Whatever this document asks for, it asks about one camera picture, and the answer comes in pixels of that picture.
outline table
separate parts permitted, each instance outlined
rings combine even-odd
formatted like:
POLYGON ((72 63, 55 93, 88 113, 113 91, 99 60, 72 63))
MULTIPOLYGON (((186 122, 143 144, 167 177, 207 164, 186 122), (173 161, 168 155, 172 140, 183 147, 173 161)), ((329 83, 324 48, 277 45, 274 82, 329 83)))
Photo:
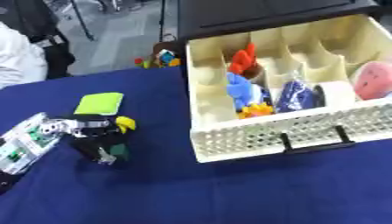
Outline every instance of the table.
POLYGON ((67 139, 0 196, 0 223, 390 223, 392 141, 344 150, 198 164, 177 67, 131 69, 7 87, 0 132, 44 111, 66 115, 86 94, 125 94, 136 119, 130 161, 112 170, 67 139))

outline black handle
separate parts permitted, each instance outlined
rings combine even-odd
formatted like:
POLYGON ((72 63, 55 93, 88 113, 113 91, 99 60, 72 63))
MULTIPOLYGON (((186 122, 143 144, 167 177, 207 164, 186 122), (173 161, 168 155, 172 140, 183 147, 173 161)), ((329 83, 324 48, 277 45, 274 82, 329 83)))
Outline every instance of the black handle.
POLYGON ((334 129, 336 130, 336 132, 340 137, 341 140, 340 143, 327 143, 321 145, 301 147, 296 149, 292 148, 289 136, 286 133, 282 133, 280 134, 280 138, 282 139, 285 148, 284 153, 294 154, 294 153, 304 153, 304 152, 311 152, 311 151, 324 151, 324 150, 331 150, 331 149, 337 149, 343 147, 350 147, 355 144, 354 141, 350 140, 345 129, 341 125, 335 126, 334 129))

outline pink plush toy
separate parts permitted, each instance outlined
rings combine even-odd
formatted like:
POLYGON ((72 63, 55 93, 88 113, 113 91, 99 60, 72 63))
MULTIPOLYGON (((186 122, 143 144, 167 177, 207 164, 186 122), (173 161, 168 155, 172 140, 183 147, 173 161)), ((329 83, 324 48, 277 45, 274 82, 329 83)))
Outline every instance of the pink plush toy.
POLYGON ((362 100, 386 96, 392 92, 392 65, 387 62, 368 62, 353 75, 353 87, 362 100))

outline floor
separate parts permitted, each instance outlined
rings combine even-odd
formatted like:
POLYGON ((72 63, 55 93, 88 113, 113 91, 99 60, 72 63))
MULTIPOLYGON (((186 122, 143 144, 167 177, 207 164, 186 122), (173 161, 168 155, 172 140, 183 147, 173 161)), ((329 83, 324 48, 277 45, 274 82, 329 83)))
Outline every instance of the floor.
MULTIPOLYGON (((102 13, 97 5, 78 3, 88 29, 96 37, 90 41, 82 31, 74 11, 59 14, 59 28, 71 42, 77 61, 70 74, 94 74, 134 67, 134 58, 151 54, 158 42, 161 0, 123 0, 122 10, 102 13)), ((177 35, 177 0, 166 0, 164 33, 177 35)))

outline drawer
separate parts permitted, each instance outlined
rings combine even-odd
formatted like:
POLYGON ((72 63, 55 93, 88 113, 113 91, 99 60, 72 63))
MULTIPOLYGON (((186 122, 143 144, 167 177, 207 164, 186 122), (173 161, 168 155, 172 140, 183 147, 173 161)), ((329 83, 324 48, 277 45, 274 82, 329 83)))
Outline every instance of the drawer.
POLYGON ((362 101, 357 97, 344 108, 312 108, 240 120, 226 90, 226 74, 235 52, 249 42, 255 44, 256 60, 265 70, 264 77, 254 81, 269 89, 273 102, 298 68, 310 86, 349 82, 360 66, 390 58, 392 53, 392 36, 365 15, 188 41, 191 139, 199 162, 339 145, 342 138, 364 142, 390 137, 390 98, 362 101))

